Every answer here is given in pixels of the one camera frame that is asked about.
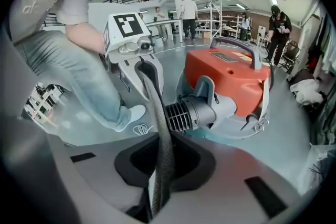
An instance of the black rectangular slot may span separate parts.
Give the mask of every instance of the black rectangular slot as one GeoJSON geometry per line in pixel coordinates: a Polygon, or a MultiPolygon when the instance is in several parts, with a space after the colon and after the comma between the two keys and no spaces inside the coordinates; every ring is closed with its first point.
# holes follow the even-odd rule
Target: black rectangular slot
{"type": "Polygon", "coordinates": [[[76,163],[85,161],[86,159],[91,159],[93,157],[95,157],[95,154],[92,152],[88,152],[80,155],[71,156],[70,159],[72,160],[73,163],[76,163]]]}
{"type": "Polygon", "coordinates": [[[275,217],[287,208],[260,177],[250,177],[244,181],[269,218],[275,217]]]}

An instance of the table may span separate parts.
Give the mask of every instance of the table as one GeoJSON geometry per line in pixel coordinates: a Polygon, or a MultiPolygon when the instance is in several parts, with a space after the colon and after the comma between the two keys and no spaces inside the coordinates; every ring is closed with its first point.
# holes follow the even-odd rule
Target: table
{"type": "Polygon", "coordinates": [[[158,25],[169,25],[169,29],[168,29],[168,31],[169,31],[169,33],[170,33],[170,36],[172,37],[172,41],[174,41],[174,37],[173,37],[173,30],[172,30],[172,23],[178,23],[179,25],[179,31],[178,31],[178,33],[179,33],[179,35],[180,35],[180,42],[182,43],[183,42],[183,38],[182,38],[182,29],[183,29],[183,27],[182,27],[182,21],[181,20],[178,20],[178,19],[176,19],[176,20],[159,20],[158,22],[152,22],[152,23],[147,23],[147,24],[145,24],[146,26],[147,26],[147,28],[149,28],[149,27],[153,27],[153,26],[158,26],[158,25]]]}
{"type": "Polygon", "coordinates": [[[230,26],[222,26],[222,30],[226,30],[226,31],[231,31],[231,32],[236,32],[236,30],[235,29],[233,29],[232,27],[230,27],[230,26]]]}

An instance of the orange vacuum cleaner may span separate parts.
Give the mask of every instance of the orange vacuum cleaner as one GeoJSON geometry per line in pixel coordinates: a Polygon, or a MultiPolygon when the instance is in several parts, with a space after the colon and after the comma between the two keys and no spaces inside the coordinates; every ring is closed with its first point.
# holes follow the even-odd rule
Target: orange vacuum cleaner
{"type": "Polygon", "coordinates": [[[203,127],[240,139],[263,131],[269,122],[270,76],[259,50],[240,40],[215,38],[210,48],[188,51],[178,101],[165,107],[169,127],[203,127]]]}

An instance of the chair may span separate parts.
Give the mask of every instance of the chair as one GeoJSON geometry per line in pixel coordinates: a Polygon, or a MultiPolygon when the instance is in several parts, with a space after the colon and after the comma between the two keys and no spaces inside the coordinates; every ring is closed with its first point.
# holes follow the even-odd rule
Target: chair
{"type": "Polygon", "coordinates": [[[287,50],[282,56],[285,63],[282,63],[281,65],[287,70],[287,73],[289,74],[291,73],[294,64],[296,63],[299,51],[300,49],[297,42],[291,41],[287,44],[287,50]]]}

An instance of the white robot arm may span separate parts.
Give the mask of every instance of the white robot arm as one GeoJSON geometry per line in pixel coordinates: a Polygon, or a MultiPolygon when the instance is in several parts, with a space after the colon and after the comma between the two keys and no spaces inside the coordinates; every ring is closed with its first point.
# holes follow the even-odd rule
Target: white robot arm
{"type": "Polygon", "coordinates": [[[137,13],[109,15],[104,30],[104,48],[108,66],[111,63],[118,64],[120,79],[127,90],[130,92],[134,88],[147,101],[146,89],[137,73],[139,63],[147,62],[155,67],[160,93],[163,92],[163,70],[161,63],[153,54],[149,35],[149,30],[137,13]]]}
{"type": "Polygon", "coordinates": [[[149,35],[149,30],[137,13],[111,14],[104,30],[106,58],[118,63],[124,58],[150,54],[153,47],[150,46],[149,35]]]}

